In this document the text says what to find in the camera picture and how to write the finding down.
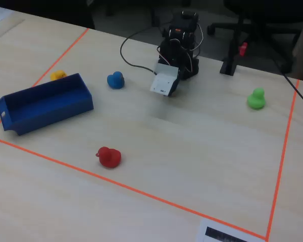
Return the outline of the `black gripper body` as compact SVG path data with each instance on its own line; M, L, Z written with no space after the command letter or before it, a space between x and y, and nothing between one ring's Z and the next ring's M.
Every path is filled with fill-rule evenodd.
M168 94L169 97L170 97L170 96L173 94L173 92L176 90L176 88L177 88L179 82L180 82L180 71L178 72L177 78L176 78L176 80L173 82L173 85L172 85L172 87L171 87L171 89L170 89L170 91L169 91L169 94Z

